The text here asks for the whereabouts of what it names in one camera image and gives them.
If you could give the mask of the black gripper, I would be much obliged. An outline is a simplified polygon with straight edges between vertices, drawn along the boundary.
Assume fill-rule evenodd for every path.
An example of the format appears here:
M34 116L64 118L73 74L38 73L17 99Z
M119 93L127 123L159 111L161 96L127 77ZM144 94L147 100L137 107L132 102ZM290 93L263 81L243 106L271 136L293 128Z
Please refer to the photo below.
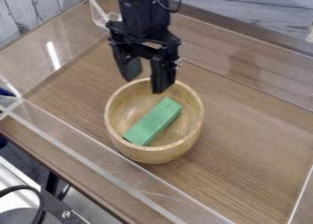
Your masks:
M153 94L175 84L180 66L179 38L169 32L176 8L168 0L117 0L120 21L109 20L109 45L121 77L132 81L141 73L140 58L149 59L149 86Z

